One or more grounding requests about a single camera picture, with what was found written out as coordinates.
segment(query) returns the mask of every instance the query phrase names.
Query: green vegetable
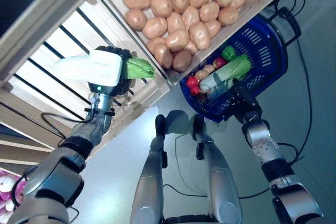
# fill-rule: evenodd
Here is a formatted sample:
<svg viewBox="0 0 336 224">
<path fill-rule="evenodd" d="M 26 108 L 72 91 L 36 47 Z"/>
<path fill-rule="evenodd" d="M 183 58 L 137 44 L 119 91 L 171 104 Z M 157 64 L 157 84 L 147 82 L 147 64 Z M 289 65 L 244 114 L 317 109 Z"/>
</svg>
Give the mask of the green vegetable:
<svg viewBox="0 0 336 224">
<path fill-rule="evenodd" d="M 243 78 L 250 68 L 251 63 L 247 59 L 247 56 L 240 55 L 203 79 L 199 87 L 204 92 L 208 92 L 216 87 L 220 89 L 220 92 L 224 93 L 232 86 L 232 80 L 234 78 Z"/>
<path fill-rule="evenodd" d="M 154 79 L 154 68 L 148 61 L 141 58 L 131 58 L 127 61 L 127 79 Z"/>
<path fill-rule="evenodd" d="M 223 49 L 220 55 L 226 61 L 232 61 L 233 59 L 236 58 L 236 51 L 232 46 L 227 46 Z"/>
</svg>

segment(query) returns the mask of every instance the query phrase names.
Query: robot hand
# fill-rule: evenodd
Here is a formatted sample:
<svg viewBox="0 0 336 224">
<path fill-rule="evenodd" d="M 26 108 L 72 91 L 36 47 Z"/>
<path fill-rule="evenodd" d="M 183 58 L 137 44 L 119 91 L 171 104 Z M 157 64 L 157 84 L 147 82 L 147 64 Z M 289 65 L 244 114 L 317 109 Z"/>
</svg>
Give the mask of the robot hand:
<svg viewBox="0 0 336 224">
<path fill-rule="evenodd" d="M 268 122 L 261 119 L 262 110 L 257 100 L 237 79 L 233 83 L 232 114 L 243 124 L 242 131 L 247 142 L 261 159 L 261 169 L 274 195 L 272 203 L 280 223 L 332 223 L 323 217 L 314 198 L 280 155 L 278 144 L 271 138 Z"/>
</svg>

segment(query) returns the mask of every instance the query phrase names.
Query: shopping basket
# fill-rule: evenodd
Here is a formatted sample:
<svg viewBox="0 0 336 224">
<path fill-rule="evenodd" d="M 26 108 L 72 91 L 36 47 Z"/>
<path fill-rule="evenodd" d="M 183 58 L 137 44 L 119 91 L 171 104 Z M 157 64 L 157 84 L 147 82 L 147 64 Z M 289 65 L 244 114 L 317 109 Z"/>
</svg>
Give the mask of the shopping basket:
<svg viewBox="0 0 336 224">
<path fill-rule="evenodd" d="M 285 18 L 294 30 L 295 35 L 288 42 L 284 42 L 280 31 L 271 22 L 277 16 Z M 287 47 L 300 35 L 301 30 L 297 21 L 285 7 L 269 19 L 257 15 L 216 49 L 191 74 L 195 74 L 206 64 L 212 64 L 217 57 L 221 56 L 222 50 L 227 45 L 231 45 L 235 48 L 236 55 L 246 54 L 251 62 L 251 69 L 241 83 L 253 97 L 256 97 L 286 73 Z M 231 105 L 231 89 L 215 101 L 202 102 L 190 94 L 186 86 L 187 79 L 188 77 L 185 77 L 181 80 L 181 89 L 187 102 L 197 113 L 218 123 L 232 116 L 232 110 L 228 109 Z"/>
</svg>

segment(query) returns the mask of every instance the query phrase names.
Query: green leafy vegetable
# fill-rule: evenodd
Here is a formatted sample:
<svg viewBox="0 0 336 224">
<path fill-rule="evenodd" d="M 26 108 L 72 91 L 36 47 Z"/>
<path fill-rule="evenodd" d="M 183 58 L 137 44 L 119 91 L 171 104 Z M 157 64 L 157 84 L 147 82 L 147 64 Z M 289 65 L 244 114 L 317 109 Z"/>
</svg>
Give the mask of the green leafy vegetable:
<svg viewBox="0 0 336 224">
<path fill-rule="evenodd" d="M 131 58 L 127 61 L 127 79 L 154 79 L 154 68 L 148 61 L 141 58 Z"/>
<path fill-rule="evenodd" d="M 238 56 L 202 80 L 199 87 L 205 92 L 209 91 L 209 100 L 215 100 L 232 87 L 234 78 L 241 80 L 250 68 L 251 63 L 247 56 Z"/>
</svg>

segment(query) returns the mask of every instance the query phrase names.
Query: wooden slat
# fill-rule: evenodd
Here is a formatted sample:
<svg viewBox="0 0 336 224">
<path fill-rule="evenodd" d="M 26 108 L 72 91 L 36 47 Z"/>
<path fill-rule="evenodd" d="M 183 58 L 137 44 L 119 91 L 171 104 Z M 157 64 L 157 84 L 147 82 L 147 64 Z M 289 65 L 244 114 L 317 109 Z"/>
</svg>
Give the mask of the wooden slat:
<svg viewBox="0 0 336 224">
<path fill-rule="evenodd" d="M 69 56 L 86 55 L 86 53 L 59 28 L 53 32 L 46 42 L 66 58 Z"/>
<path fill-rule="evenodd" d="M 47 152 L 40 152 L 35 150 L 27 150 L 12 146 L 1 146 L 0 148 L 0 162 L 22 165 L 35 165 L 48 156 Z"/>
<path fill-rule="evenodd" d="M 16 73 L 42 92 L 48 94 L 56 101 L 75 112 L 77 115 L 85 118 L 86 112 L 84 111 L 84 108 L 87 107 L 88 104 L 65 89 L 51 77 L 47 76 L 32 63 L 28 61 L 25 62 Z"/>
<path fill-rule="evenodd" d="M 64 110 L 62 107 L 50 101 L 48 98 L 44 97 L 37 91 L 33 90 L 31 87 L 27 86 L 16 77 L 12 77 L 9 80 L 13 88 L 10 90 L 10 93 L 22 101 L 25 101 L 27 104 L 32 105 L 42 112 L 50 112 L 54 114 L 60 114 L 68 118 L 77 120 L 78 118 L 70 114 L 68 111 Z M 72 128 L 75 124 L 72 122 L 62 121 L 64 125 L 68 128 Z"/>
<path fill-rule="evenodd" d="M 52 66 L 57 61 L 60 60 L 53 52 L 51 52 L 44 45 L 41 45 L 39 49 L 35 53 L 33 53 L 30 58 L 32 58 L 32 60 L 36 61 L 39 65 L 41 65 L 43 68 L 45 68 L 47 71 L 51 73 L 53 73 L 53 70 L 51 69 Z M 60 79 L 62 82 L 64 82 L 66 85 L 74 89 L 82 97 L 89 100 L 91 92 L 87 82 L 65 80 L 64 78 L 61 78 L 57 75 L 56 77 Z"/>
<path fill-rule="evenodd" d="M 7 145 L 41 152 L 52 152 L 52 149 L 47 148 L 44 145 L 35 142 L 34 140 L 5 134 L 0 134 L 0 145 Z"/>
<path fill-rule="evenodd" d="M 63 26 L 90 51 L 108 45 L 77 12 L 73 12 Z"/>
<path fill-rule="evenodd" d="M 19 177 L 22 176 L 23 172 L 28 168 L 30 168 L 30 165 L 0 163 L 0 169 Z"/>
<path fill-rule="evenodd" d="M 0 105 L 0 122 L 3 125 L 48 148 L 56 148 L 57 143 L 61 140 L 61 137 L 42 128 L 39 124 L 32 121 L 27 120 L 12 110 Z"/>
</svg>

